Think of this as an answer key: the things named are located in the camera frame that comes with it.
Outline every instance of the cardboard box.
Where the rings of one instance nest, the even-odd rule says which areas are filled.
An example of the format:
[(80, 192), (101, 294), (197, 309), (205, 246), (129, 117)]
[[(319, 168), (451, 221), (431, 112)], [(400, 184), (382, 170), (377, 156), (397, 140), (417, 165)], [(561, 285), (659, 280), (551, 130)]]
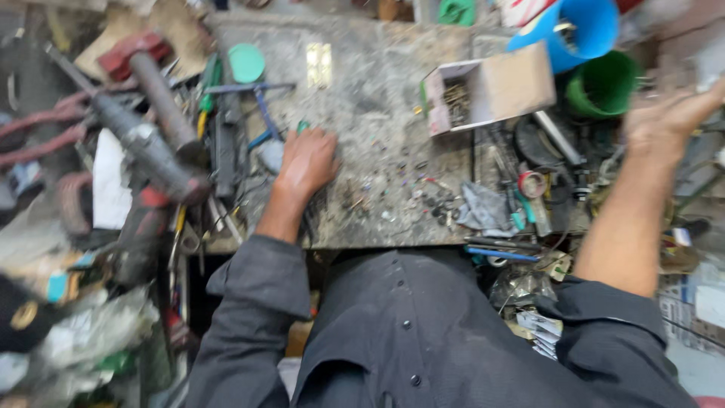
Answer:
[[(451, 126), (445, 83), (463, 80), (471, 99), (468, 122)], [(554, 78), (543, 41), (482, 60), (440, 65), (420, 83), (431, 136), (470, 130), (542, 110), (556, 103)]]

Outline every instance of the hand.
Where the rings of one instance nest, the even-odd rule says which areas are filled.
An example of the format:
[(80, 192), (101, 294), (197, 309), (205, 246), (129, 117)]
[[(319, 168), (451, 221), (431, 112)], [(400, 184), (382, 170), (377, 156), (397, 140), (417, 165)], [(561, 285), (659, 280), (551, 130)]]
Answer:
[[(663, 70), (668, 70), (665, 63)], [(674, 167), (689, 135), (723, 104), (725, 78), (702, 94), (677, 89), (676, 74), (662, 72), (654, 94), (638, 94), (624, 121), (628, 156)]]
[(275, 185), (304, 204), (335, 178), (340, 161), (334, 158), (337, 136), (321, 128), (290, 131), (284, 144), (282, 168)]

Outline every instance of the workbench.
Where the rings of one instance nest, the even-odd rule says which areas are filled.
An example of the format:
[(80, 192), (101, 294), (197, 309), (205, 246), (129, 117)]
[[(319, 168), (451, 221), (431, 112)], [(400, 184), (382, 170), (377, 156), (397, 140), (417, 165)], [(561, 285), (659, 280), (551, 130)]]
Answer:
[[(487, 141), (476, 140), (473, 132), (428, 135), (426, 117), (416, 109), (421, 105), (419, 83), (442, 63), (502, 52), (505, 34), (454, 25), (253, 12), (217, 13), (206, 24), (221, 55), (238, 43), (254, 44), (265, 57), (265, 81), (297, 84), (292, 91), (265, 93), (282, 134), (306, 120), (338, 135), (342, 166), (337, 179), (312, 199), (317, 236), (314, 242), (305, 238), (303, 247), (449, 245), (463, 243), (471, 234), (455, 220), (441, 225), (424, 200), (412, 197), (423, 190), (440, 198), (447, 194), (441, 186), (458, 196), (464, 180), (495, 188), (494, 161), (485, 157)], [(242, 110), (251, 140), (265, 125), (254, 98), (248, 99)], [(430, 178), (438, 183), (425, 181)], [(246, 183), (240, 209), (253, 228), (268, 199), (270, 180), (257, 177)], [(457, 208), (463, 200), (458, 197), (452, 204)], [(232, 242), (217, 240), (209, 252), (234, 249)]]

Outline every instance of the green bucket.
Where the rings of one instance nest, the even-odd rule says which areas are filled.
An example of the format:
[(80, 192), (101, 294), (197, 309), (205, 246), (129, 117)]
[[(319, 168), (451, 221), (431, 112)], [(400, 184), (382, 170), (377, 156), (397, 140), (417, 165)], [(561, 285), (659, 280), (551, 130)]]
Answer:
[(587, 61), (566, 87), (571, 109), (588, 118), (612, 118), (629, 109), (629, 95), (637, 89), (642, 69), (619, 51)]

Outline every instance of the shirt sleeve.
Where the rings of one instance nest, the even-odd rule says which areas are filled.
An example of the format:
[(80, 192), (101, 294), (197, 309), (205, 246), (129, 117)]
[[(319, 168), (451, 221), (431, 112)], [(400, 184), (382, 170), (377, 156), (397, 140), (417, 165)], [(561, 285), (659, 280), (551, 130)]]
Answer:
[(302, 249), (253, 235), (210, 278), (223, 299), (189, 378), (187, 407), (288, 407), (277, 364), (292, 322), (310, 318)]
[(651, 298), (567, 277), (541, 314), (564, 324), (559, 362), (614, 407), (696, 407), (665, 357), (660, 310)]

